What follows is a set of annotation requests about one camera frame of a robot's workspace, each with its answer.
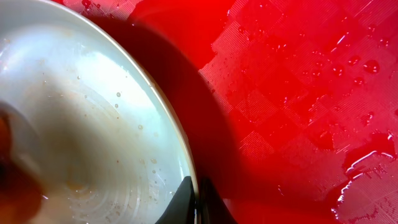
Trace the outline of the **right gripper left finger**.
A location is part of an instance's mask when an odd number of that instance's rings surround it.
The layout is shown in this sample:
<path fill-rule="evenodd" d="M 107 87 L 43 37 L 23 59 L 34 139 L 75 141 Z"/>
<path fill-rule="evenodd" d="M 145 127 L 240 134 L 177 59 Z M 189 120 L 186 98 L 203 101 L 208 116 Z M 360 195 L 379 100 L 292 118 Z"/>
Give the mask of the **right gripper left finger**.
<path fill-rule="evenodd" d="M 184 177 L 169 205 L 155 224 L 194 224 L 195 194 L 192 178 Z"/>

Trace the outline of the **orange green sponge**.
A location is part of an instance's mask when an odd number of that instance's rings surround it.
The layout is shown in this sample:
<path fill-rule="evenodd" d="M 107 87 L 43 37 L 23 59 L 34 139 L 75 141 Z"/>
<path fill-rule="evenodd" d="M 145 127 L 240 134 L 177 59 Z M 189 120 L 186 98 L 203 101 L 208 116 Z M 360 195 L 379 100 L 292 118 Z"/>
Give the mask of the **orange green sponge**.
<path fill-rule="evenodd" d="M 11 160 L 9 117 L 1 112 L 1 224 L 22 224 L 40 210 L 40 185 Z"/>

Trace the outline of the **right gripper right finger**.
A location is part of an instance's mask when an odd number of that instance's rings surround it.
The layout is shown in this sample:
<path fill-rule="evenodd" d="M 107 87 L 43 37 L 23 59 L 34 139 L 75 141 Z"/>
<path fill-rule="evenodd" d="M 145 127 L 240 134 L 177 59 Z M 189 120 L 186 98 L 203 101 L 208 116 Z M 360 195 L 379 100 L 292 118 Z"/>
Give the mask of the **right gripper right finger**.
<path fill-rule="evenodd" d="M 227 206 L 210 179 L 203 179 L 200 188 L 201 224 L 236 224 Z"/>

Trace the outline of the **white plate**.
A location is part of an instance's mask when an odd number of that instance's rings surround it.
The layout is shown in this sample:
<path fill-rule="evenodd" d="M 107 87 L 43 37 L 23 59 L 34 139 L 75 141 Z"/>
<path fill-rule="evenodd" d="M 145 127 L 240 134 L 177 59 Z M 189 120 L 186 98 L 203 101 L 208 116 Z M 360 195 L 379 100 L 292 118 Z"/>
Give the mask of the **white plate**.
<path fill-rule="evenodd" d="M 12 160 L 44 190 L 29 223 L 155 223 L 195 175 L 150 77 L 57 3 L 1 2 L 1 109 Z"/>

